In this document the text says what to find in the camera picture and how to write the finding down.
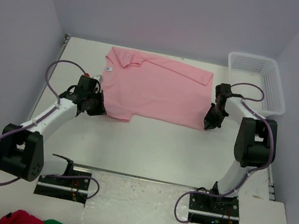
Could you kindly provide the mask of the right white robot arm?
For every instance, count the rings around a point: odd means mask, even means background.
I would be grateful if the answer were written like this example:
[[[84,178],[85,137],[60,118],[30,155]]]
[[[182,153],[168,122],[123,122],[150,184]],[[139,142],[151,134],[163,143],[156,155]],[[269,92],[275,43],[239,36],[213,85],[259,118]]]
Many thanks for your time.
[[[247,99],[233,93],[231,88],[226,83],[215,87],[215,103],[211,104],[204,118],[205,130],[221,128],[226,117],[232,117],[239,124],[233,148],[235,160],[229,170],[208,192],[196,191],[197,195],[207,197],[207,206],[215,213],[237,198],[248,178],[266,169],[276,154],[277,122],[253,111],[247,105]]]

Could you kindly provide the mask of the pink t shirt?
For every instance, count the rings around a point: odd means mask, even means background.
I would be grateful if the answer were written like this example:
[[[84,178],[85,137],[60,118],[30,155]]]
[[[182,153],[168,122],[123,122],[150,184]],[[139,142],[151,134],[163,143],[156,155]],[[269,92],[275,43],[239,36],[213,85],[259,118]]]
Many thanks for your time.
[[[143,51],[112,47],[103,72],[108,116],[130,121],[154,118],[196,130],[204,128],[213,73]]]

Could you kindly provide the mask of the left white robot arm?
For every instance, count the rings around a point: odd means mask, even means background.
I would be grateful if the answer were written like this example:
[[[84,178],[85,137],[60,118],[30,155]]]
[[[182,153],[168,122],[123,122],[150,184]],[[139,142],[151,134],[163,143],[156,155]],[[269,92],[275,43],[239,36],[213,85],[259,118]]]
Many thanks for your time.
[[[73,161],[59,154],[45,156],[44,144],[81,113],[105,115],[102,82],[101,75],[81,75],[76,85],[59,95],[58,103],[30,121],[4,127],[0,140],[0,170],[30,182],[38,176],[47,176],[60,185],[68,185],[74,175]]]

